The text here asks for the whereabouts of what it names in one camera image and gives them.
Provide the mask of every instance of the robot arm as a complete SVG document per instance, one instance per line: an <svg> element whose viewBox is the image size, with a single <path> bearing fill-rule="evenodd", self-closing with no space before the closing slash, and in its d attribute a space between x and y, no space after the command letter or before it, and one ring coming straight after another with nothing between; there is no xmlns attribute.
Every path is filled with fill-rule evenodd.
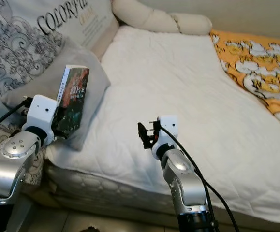
<svg viewBox="0 0 280 232"><path fill-rule="evenodd" d="M54 140L51 125L58 102L36 95L22 131L0 144L0 232L5 231L26 172L43 145Z"/></svg>
<svg viewBox="0 0 280 232"><path fill-rule="evenodd" d="M153 123L153 135L148 136L146 128L138 123L139 136L145 149L161 161L163 177L170 187L175 213L181 232L213 232L217 226L207 209L206 192L203 182L194 172L194 167L176 143L161 127L175 138L178 135L175 116L158 117Z"/></svg>

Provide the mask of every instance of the book cover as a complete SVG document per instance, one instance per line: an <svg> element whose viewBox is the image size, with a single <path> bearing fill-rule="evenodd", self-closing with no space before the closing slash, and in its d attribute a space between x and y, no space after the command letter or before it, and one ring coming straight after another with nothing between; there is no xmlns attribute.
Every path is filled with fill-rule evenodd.
<svg viewBox="0 0 280 232"><path fill-rule="evenodd" d="M55 122L55 134L68 137L81 124L89 68L66 65L57 101L59 111Z"/></svg>

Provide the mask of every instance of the gray pillow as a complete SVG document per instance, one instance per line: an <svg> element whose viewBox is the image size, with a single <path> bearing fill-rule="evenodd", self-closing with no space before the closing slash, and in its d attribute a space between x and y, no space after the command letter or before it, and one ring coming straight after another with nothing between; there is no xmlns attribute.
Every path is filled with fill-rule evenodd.
<svg viewBox="0 0 280 232"><path fill-rule="evenodd" d="M92 52L76 45L70 38L66 39L64 49L41 76L24 86L7 92L1 100L6 106L13 108L23 101L23 96L33 97L41 94L56 99L67 64L84 65L90 68L80 128L67 140L62 140L71 148L81 150L91 118L102 101L110 81L97 57Z"/></svg>

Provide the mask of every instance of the bed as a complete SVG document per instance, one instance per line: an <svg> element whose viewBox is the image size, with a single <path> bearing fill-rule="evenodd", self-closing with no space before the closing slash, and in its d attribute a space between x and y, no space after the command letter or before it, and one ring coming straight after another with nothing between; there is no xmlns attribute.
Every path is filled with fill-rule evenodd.
<svg viewBox="0 0 280 232"><path fill-rule="evenodd" d="M137 135L137 122L149 127L175 114L179 140L230 208L280 223L280 122L227 76L210 36L123 26L102 66L111 86L83 150L53 144L46 151L60 204L176 226L160 162ZM223 208L213 194L212 201Z"/></svg>

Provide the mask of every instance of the cream bolster pillow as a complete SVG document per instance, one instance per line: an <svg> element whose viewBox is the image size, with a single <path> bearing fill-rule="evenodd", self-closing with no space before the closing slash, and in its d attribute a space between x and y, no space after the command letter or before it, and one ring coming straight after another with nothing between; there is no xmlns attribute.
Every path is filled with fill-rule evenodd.
<svg viewBox="0 0 280 232"><path fill-rule="evenodd" d="M113 0L113 13L128 25L154 32L207 35L212 23L206 16L170 13L147 7L136 0Z"/></svg>

